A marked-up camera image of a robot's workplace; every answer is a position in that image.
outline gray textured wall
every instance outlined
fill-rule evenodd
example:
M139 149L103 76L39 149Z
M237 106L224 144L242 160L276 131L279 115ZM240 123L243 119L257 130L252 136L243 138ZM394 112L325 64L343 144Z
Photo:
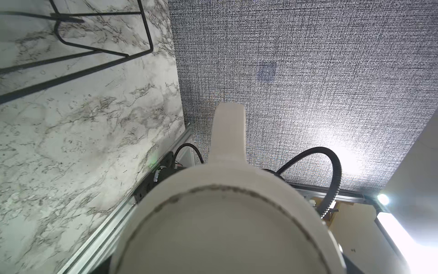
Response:
M185 121L207 158L214 109L247 110L247 157L326 146L342 188L382 188L438 106L436 1L169 0ZM325 156L288 181L328 186Z

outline light fixture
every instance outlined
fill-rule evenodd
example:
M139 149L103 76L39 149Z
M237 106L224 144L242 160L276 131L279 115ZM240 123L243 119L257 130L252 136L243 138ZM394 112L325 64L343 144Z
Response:
M389 198L388 196L386 196L385 194L379 194L377 195L377 199L379 200L379 202L386 206L387 204L389 204Z
M434 273L438 248L417 244L391 213L380 212L377 219L400 250L412 274Z
M335 208L336 205L336 201L333 201L332 204L330 205L330 208Z

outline black metal wire rack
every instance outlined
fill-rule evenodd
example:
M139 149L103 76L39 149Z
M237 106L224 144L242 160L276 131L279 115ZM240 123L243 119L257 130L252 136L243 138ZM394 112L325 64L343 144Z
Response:
M69 60L69 59L73 59L73 58L77 58L77 57L83 57L83 56L87 56L87 55L91 55L91 54L96 54L96 53L109 53L109 54L113 54L113 55L118 55L118 56L122 56L123 58L111 61L111 62L107 62L105 64L101 64L98 66L94 66L91 68L87 68L81 71L77 71L75 73L71 73L68 75L64 75L52 80L48 80L46 82L42 82L39 84L35 84L29 87L25 87L22 89L18 89L3 95L0 95L0 104L12 101L14 99L18 99L21 98L23 96L41 91L43 89L48 89L51 88L53 86L65 83L67 81L73 80L73 79L77 79L79 77L85 76L85 75L89 75L91 73L94 72L98 72L101 71L103 69L124 63L126 61L130 61L132 59L144 56L146 54L151 53L154 50L154 46L152 44L152 38L151 38L151 34L149 32L149 27L148 27L148 23L146 21L146 16L145 16L145 10L143 9L143 5L141 3L141 0L137 0L138 2L138 6L140 8L140 11L133 11L133 12L102 12L102 13L75 13L75 14L67 14L67 13L60 13L54 3L53 0L49 0L50 4L52 5L52 8L54 10L54 13L51 13L50 16L46 16L46 15L39 15L39 14L31 14L31 13L25 13L25 12L12 12L12 11L4 11L4 12L0 12L0 14L3 15L19 15L19 16L28 16L28 17L35 17L35 18L42 18L42 19L47 19L47 20L54 20L56 21L53 32L55 34L55 36L59 39L59 41L65 45L68 46L74 46L74 47L78 47L78 48L82 48L82 49L87 49L90 51L86 51L83 53L77 53L77 54L71 54L71 55L66 55L66 56L62 56L62 57L56 57L56 58L51 58L51 59L47 59L47 60L41 60L41 61L37 61L37 62L32 62L32 63L27 63L27 64L21 64L21 65L16 65L16 66L12 66L12 67L8 67L8 68L0 68L0 74L6 74L6 73L10 73L13 71L17 71L20 69L25 69L25 68L33 68L33 67L37 67L37 66L41 66L41 65L45 65L45 64L50 64L50 63L55 63L55 62L60 62L60 61L64 61L64 60ZM81 44L76 44L76 43L71 43L71 42L67 42L65 41L61 35L59 34L59 26L61 24L61 22L70 22L70 23L83 23L84 20L79 19L79 18L75 18L75 17L84 17L84 16L111 16L111 15L141 15L141 18L143 19L143 24L145 26L145 30L146 30L146 34L148 36L148 42L149 42L149 49L136 53L136 54L126 54L126 53L121 53L121 52L116 52L116 51L112 51L112 50L105 50L105 49L100 49L100 48L96 48L96 47L92 47L92 46L86 46L86 45L81 45Z

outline light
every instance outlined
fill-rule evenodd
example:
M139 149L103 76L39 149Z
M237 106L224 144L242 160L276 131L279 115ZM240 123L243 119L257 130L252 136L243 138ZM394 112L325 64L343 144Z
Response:
M335 208L336 205L336 201L333 201L332 204L330 205L330 208Z
M387 204L389 204L389 198L388 196L386 196L385 194L379 194L377 195L377 199L379 200L379 202L386 206Z
M377 219L403 254L411 273L433 273L436 270L437 248L417 244L391 213L380 212Z
M342 172L352 175L360 175L362 166L357 158L357 154L343 146L332 146L331 149L336 153L342 165Z

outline white marble wall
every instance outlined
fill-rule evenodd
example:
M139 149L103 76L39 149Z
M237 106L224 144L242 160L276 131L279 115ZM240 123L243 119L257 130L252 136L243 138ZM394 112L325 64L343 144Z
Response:
M1 10L49 14L46 0ZM136 11L135 0L59 0L60 12ZM60 269L184 130L167 1L145 1L154 53L0 105L0 273ZM54 22L0 18L1 67L81 52ZM67 40L148 49L138 15L66 23ZM22 70L0 93L119 57L99 53Z

